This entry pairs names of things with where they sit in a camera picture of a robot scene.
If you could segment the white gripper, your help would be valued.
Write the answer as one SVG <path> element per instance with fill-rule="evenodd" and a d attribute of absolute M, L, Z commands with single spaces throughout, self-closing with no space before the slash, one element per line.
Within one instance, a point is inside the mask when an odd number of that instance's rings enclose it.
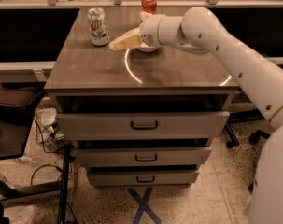
<path fill-rule="evenodd" d="M 162 45 L 159 29 L 164 15 L 152 15 L 152 13 L 146 11 L 141 11 L 139 15 L 142 21 L 139 29 L 130 30 L 111 41 L 109 47 L 112 50 L 135 49 L 140 47 L 143 41 L 150 47 L 160 47 Z"/>

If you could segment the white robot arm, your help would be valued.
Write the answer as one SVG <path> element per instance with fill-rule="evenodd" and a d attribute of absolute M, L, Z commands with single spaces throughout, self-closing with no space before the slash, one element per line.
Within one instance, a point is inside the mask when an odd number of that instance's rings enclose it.
<path fill-rule="evenodd" d="M 171 46 L 212 53 L 274 127 L 266 140 L 253 182 L 249 224 L 283 224 L 283 70 L 232 36 L 205 7 L 182 16 L 140 14 L 139 27 L 114 39 L 113 50 Z"/>

